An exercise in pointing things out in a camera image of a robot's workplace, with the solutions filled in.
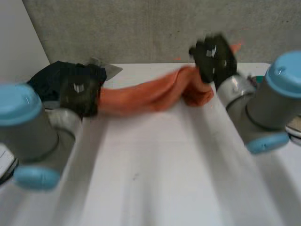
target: orange towel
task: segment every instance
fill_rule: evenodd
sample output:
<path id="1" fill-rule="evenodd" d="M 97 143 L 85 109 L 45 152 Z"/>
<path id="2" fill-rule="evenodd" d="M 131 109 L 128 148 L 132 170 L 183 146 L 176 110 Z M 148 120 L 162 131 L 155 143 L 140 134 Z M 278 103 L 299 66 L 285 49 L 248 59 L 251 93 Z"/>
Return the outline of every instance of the orange towel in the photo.
<path id="1" fill-rule="evenodd" d="M 183 96 L 187 105 L 202 106 L 214 95 L 196 67 L 182 67 L 154 81 L 123 89 L 101 89 L 101 112 L 129 116 L 165 111 Z"/>

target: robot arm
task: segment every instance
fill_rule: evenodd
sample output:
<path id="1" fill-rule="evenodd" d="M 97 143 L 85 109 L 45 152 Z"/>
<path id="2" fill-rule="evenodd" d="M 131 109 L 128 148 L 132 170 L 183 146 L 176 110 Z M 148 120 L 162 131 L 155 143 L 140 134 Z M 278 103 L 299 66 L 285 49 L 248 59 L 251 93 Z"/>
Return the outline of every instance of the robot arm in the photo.
<path id="1" fill-rule="evenodd" d="M 237 72 L 237 62 L 221 34 L 190 48 L 204 82 L 214 82 L 218 98 L 251 153 L 285 145 L 286 124 L 301 112 L 301 51 L 280 56 L 255 90 Z"/>

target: white wall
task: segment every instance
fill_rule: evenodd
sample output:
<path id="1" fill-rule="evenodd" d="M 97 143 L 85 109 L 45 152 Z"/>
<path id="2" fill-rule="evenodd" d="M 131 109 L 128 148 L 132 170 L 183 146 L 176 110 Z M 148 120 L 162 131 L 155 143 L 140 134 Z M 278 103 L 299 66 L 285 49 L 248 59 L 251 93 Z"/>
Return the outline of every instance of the white wall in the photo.
<path id="1" fill-rule="evenodd" d="M 21 0 L 0 0 L 0 82 L 27 81 L 49 65 Z"/>

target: black cloth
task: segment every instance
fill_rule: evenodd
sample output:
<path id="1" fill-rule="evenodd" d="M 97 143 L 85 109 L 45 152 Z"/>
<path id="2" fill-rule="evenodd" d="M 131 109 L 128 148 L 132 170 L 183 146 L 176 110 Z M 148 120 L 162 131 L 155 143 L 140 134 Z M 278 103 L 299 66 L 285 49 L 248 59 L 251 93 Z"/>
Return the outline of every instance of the black cloth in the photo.
<path id="1" fill-rule="evenodd" d="M 90 74 L 89 71 L 82 70 L 82 68 L 89 68 Z M 103 84 L 107 78 L 105 68 L 96 65 L 81 65 L 56 61 L 36 73 L 27 84 L 34 89 L 42 102 L 58 101 L 61 94 L 61 84 L 68 77 L 68 73 L 90 76 L 91 79 L 100 84 Z"/>

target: gray concrete wall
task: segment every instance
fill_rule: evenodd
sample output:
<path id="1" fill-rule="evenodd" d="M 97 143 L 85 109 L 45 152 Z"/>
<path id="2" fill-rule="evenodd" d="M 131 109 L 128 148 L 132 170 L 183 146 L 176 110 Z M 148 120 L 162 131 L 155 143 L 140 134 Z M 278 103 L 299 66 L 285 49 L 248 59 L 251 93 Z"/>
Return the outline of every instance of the gray concrete wall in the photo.
<path id="1" fill-rule="evenodd" d="M 241 62 L 301 49 L 300 0 L 23 0 L 50 60 L 188 62 L 197 38 L 243 42 Z"/>

